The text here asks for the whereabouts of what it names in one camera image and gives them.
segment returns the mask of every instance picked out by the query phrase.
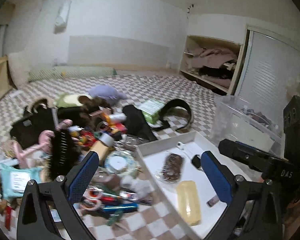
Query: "blue pen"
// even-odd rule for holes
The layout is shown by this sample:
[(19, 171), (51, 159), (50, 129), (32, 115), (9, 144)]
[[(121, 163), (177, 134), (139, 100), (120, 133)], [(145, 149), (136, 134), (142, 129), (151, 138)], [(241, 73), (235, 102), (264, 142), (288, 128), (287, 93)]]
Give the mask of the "blue pen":
[(104, 206), (102, 210), (103, 212), (108, 214), (115, 213), (117, 210), (122, 210), (123, 213), (130, 213), (130, 212), (138, 211), (138, 204), (128, 203), (128, 204), (122, 204), (118, 206)]

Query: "blue wet wipes pack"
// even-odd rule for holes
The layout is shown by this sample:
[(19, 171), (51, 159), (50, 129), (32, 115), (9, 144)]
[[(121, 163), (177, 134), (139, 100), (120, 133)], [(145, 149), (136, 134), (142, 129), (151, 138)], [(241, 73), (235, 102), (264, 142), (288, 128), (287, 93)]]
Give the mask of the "blue wet wipes pack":
[(41, 182), (39, 172), (42, 170), (42, 168), (40, 167), (24, 170), (18, 170), (5, 164), (1, 164), (1, 167), (2, 191), (4, 199), (8, 199), (10, 197), (22, 197), (27, 182), (30, 179), (34, 179), (37, 183)]

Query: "white tray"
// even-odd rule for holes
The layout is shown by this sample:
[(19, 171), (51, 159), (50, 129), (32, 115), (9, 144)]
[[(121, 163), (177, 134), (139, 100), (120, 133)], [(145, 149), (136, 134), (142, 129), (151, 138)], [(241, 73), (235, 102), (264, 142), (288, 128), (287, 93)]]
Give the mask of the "white tray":
[[(234, 175), (241, 174), (248, 181), (251, 179), (230, 158), (221, 155), (218, 148), (198, 132), (189, 132), (173, 138), (146, 143), (137, 148), (138, 160), (144, 173), (149, 177), (150, 182), (159, 192), (170, 212), (178, 219), (185, 233), (193, 240), (203, 239), (224, 212), (226, 203), (219, 201), (212, 208), (208, 207), (207, 201), (215, 196), (216, 192), (205, 173), (192, 166), (189, 158), (176, 147), (179, 141), (187, 145), (187, 149), (193, 153), (192, 155), (199, 154), (201, 156), (204, 151), (211, 151), (218, 161), (226, 165)], [(175, 186), (164, 183), (155, 177), (158, 175), (158, 171), (162, 169), (165, 157), (168, 155), (167, 151), (185, 157), (180, 181), (193, 180), (196, 183), (201, 209), (201, 223), (197, 226), (189, 226), (177, 212), (178, 203)]]

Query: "red tag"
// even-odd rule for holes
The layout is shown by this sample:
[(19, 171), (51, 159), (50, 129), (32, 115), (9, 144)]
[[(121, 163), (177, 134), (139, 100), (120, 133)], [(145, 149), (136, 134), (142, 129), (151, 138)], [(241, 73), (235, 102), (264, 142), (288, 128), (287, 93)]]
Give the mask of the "red tag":
[(122, 123), (116, 123), (115, 125), (111, 126), (112, 129), (118, 129), (122, 133), (127, 132), (127, 128)]
[(7, 207), (6, 207), (5, 227), (6, 227), (7, 230), (9, 230), (9, 231), (10, 231), (11, 211), (12, 211), (12, 208), (9, 207), (9, 206), (7, 206)]
[(101, 202), (102, 202), (103, 204), (105, 204), (105, 205), (114, 205), (114, 206), (116, 206), (116, 205), (119, 204), (118, 201), (117, 201), (115, 198), (113, 198), (113, 197), (105, 197), (105, 196), (102, 196), (102, 197), (100, 198), (100, 200), (101, 200)]

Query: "metal screw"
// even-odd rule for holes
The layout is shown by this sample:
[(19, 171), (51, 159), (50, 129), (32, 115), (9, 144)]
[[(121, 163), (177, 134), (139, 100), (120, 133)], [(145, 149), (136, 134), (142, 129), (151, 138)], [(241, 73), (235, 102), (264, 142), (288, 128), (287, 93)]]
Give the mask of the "metal screw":
[(62, 181), (64, 181), (64, 179), (65, 179), (65, 176), (59, 175), (59, 176), (57, 177), (57, 182), (62, 182)]
[(244, 181), (244, 177), (242, 175), (237, 175), (237, 176), (235, 176), (235, 180), (237, 182), (242, 182), (242, 181)]
[(266, 184), (269, 185), (269, 186), (271, 186), (272, 185), (272, 180), (266, 179)]
[(29, 186), (32, 186), (32, 185), (34, 184), (34, 180), (33, 180), (33, 179), (29, 180), (27, 184), (28, 184)]

